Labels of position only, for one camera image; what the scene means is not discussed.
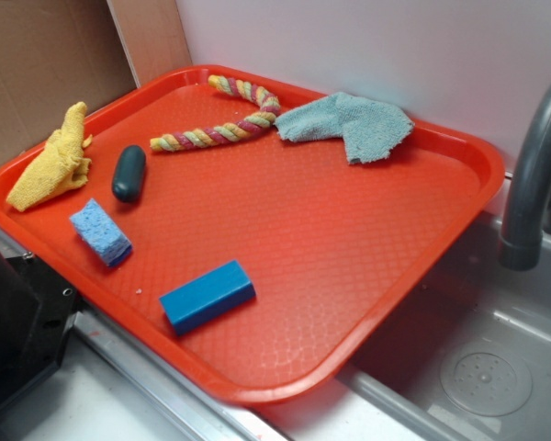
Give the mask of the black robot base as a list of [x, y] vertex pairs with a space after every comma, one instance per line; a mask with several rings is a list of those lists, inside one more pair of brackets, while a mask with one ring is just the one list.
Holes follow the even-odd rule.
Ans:
[[60, 368], [77, 304], [38, 256], [0, 252], [0, 412]]

